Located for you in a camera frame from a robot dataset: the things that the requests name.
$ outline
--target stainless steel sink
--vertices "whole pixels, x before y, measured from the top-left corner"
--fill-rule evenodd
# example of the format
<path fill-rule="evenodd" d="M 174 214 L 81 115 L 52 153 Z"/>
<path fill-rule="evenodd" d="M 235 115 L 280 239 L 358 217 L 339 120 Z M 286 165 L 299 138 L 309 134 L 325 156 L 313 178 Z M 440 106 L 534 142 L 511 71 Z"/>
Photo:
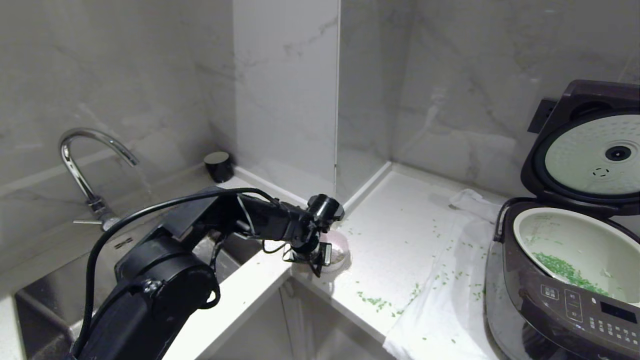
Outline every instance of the stainless steel sink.
<path fill-rule="evenodd" d="M 152 225 L 143 224 L 104 247 L 96 267 L 95 308 L 102 305 L 116 284 L 115 263 L 151 228 Z M 208 262 L 212 245 L 213 242 L 205 238 L 194 253 Z M 218 281 L 224 281 L 259 250 L 260 244 L 255 240 L 229 238 L 216 263 Z M 62 359 L 76 339 L 82 326 L 87 257 L 85 254 L 73 260 L 15 294 L 22 341 L 29 360 Z"/>

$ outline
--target faucet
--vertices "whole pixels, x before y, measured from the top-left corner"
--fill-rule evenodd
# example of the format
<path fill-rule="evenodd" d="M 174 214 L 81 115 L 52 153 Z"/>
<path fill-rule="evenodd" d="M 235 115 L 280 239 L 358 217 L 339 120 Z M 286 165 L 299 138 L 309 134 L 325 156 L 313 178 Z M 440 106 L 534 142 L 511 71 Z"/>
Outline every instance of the faucet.
<path fill-rule="evenodd" d="M 107 202 L 100 196 L 97 195 L 91 189 L 89 183 L 87 183 L 84 175 L 80 172 L 76 162 L 71 157 L 71 151 L 69 149 L 69 145 L 76 138 L 89 138 L 97 140 L 104 145 L 110 147 L 116 154 L 120 155 L 130 166 L 135 166 L 138 164 L 138 159 L 134 154 L 131 153 L 120 143 L 118 140 L 115 140 L 111 136 L 103 133 L 102 131 L 88 129 L 86 127 L 77 127 L 74 129 L 70 129 L 66 131 L 60 137 L 60 155 L 62 157 L 62 162 L 67 167 L 67 170 L 71 173 L 74 180 L 80 186 L 80 190 L 86 197 L 86 203 L 91 208 L 93 216 L 96 220 L 75 220 L 75 224 L 99 224 L 102 228 L 102 231 L 107 231 L 113 224 L 117 223 L 120 218 L 116 216 L 111 208 L 107 205 Z"/>

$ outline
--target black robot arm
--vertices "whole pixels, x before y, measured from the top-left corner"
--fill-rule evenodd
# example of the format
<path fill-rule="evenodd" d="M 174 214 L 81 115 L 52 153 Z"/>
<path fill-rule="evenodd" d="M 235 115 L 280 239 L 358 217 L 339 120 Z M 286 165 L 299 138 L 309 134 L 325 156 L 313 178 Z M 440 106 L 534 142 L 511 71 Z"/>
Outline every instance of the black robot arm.
<path fill-rule="evenodd" d="M 225 191 L 171 210 L 116 264 L 117 286 L 65 360 L 161 359 L 193 312 L 220 301 L 215 257 L 232 233 L 286 241 L 292 261 L 320 274 L 331 251 L 320 233 L 344 216 L 336 200 L 316 195 L 301 209 Z M 217 239 L 209 264 L 192 253 L 207 235 Z"/>

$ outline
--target countertop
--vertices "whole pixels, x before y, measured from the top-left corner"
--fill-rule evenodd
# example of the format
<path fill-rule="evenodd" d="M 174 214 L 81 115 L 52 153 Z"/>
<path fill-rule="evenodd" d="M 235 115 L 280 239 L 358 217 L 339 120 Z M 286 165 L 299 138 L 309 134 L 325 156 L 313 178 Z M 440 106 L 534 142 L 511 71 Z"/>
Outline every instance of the countertop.
<path fill-rule="evenodd" d="M 239 175 L 225 187 L 256 186 L 270 193 L 276 192 L 281 199 L 291 203 L 301 201 L 295 196 L 288 197 L 291 194 L 282 189 L 254 181 L 242 170 Z M 188 189 L 183 190 L 194 192 L 211 184 L 203 175 L 190 183 Z M 468 186 L 393 165 L 391 171 L 348 211 L 346 219 L 335 226 L 349 242 L 351 259 L 347 260 L 345 268 L 317 279 L 305 266 L 291 266 L 278 254 L 256 254 L 221 284 L 221 301 L 215 308 L 199 310 L 189 318 L 164 359 L 211 358 L 244 320 L 292 276 L 383 342 L 403 309 L 421 290 L 433 262 L 450 241 L 455 210 L 449 208 L 449 197 L 464 188 Z M 479 192 L 490 201 L 503 200 Z M 54 270 L 55 265 L 63 264 L 44 266 L 39 271 L 41 274 L 31 271 L 24 275 L 18 269 L 0 277 L 0 290 L 9 295 L 0 300 L 0 358 L 23 358 L 10 295 Z M 7 279 L 7 276 L 20 279 Z"/>

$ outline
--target white towel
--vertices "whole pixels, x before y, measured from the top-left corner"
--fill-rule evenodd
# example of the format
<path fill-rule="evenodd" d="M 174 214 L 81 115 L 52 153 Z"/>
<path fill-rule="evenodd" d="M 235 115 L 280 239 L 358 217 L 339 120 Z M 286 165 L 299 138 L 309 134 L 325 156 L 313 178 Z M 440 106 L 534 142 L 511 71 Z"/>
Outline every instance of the white towel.
<path fill-rule="evenodd" d="M 490 344 L 483 314 L 484 273 L 493 236 L 490 222 L 500 206 L 469 189 L 450 201 L 461 209 L 453 240 L 444 244 L 422 292 L 383 345 L 398 360 L 502 359 Z"/>

